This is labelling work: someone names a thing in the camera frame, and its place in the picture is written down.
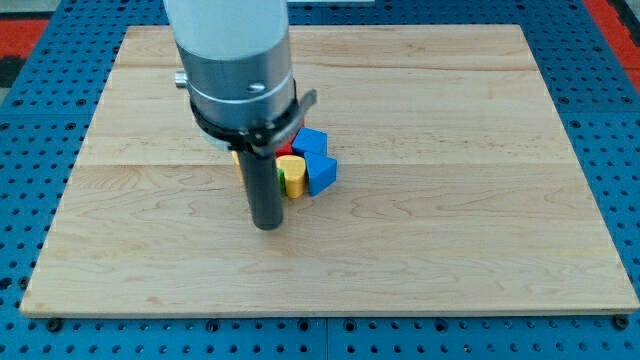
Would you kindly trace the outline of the black clamp bracket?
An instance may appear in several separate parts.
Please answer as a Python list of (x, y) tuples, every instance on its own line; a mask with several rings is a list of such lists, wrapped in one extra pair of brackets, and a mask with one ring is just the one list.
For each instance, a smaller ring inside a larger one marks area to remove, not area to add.
[(272, 119), (265, 115), (244, 114), (251, 105), (240, 104), (240, 110), (220, 110), (214, 102), (190, 101), (195, 123), (203, 136), (223, 151), (239, 151), (267, 156), (292, 140), (303, 127), (304, 116), (317, 103), (312, 89), (301, 98), (294, 97), (285, 109)]

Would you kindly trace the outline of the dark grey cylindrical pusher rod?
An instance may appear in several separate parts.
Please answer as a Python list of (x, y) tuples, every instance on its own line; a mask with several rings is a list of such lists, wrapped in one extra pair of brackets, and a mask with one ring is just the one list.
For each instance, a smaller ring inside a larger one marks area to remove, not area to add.
[(283, 207), (275, 154), (239, 152), (238, 159), (254, 225), (265, 231), (278, 228)]

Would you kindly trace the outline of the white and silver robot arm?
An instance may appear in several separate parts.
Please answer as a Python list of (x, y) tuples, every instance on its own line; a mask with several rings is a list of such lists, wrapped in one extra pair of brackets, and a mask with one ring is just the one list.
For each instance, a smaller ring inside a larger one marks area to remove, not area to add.
[(236, 152), (254, 225), (283, 219), (276, 152), (301, 128), (317, 93), (296, 91), (284, 0), (165, 0), (202, 135)]

